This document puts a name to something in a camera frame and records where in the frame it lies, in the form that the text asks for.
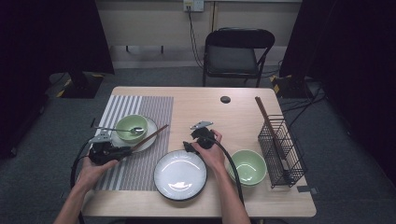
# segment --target human arm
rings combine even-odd
[[[102,166],[96,166],[88,157],[85,157],[83,160],[78,182],[70,191],[54,224],[76,223],[79,211],[81,211],[82,204],[84,203],[85,194],[93,188],[106,170],[118,163],[117,161],[109,161]]]
[[[212,130],[218,142],[221,141],[222,135],[216,130]],[[215,174],[219,188],[222,223],[227,224],[249,224],[248,213],[239,200],[239,197],[233,187],[233,182],[229,177],[224,166],[224,154],[218,145],[213,145],[210,149],[204,149],[197,143],[192,146],[201,154],[206,165],[210,167]]]

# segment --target white plate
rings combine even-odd
[[[166,198],[186,201],[198,195],[206,183],[202,159],[185,150],[169,152],[157,163],[154,184]]]
[[[146,133],[146,136],[150,136],[152,133],[155,133],[158,130],[157,125],[152,119],[147,118],[148,121],[148,132]],[[149,148],[154,142],[155,139],[157,138],[157,135],[153,136],[151,139],[149,139],[143,146],[138,148],[134,153],[143,151],[147,148]],[[136,146],[137,143],[127,143],[119,139],[119,136],[117,135],[116,132],[111,132],[111,142],[114,147],[134,147]]]

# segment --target electrical outlet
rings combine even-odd
[[[187,7],[190,7],[191,12],[202,12],[204,11],[204,0],[183,0],[183,11],[188,11]]]

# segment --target green bowl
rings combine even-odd
[[[116,129],[119,130],[131,130],[135,127],[141,127],[144,129],[144,131],[142,133],[116,131],[117,136],[126,143],[133,144],[140,142],[148,132],[148,121],[145,117],[140,115],[129,115],[120,119],[116,124]]]
[[[238,171],[239,180],[242,186],[252,187],[260,184],[267,174],[267,166],[264,158],[252,150],[239,150],[231,158]],[[235,181],[235,175],[231,164],[228,165],[228,173]]]

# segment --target spoon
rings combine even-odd
[[[141,127],[134,127],[134,128],[132,128],[130,130],[112,129],[112,128],[104,128],[104,127],[95,127],[95,129],[118,131],[118,132],[130,132],[130,133],[142,133],[143,131],[145,131]]]

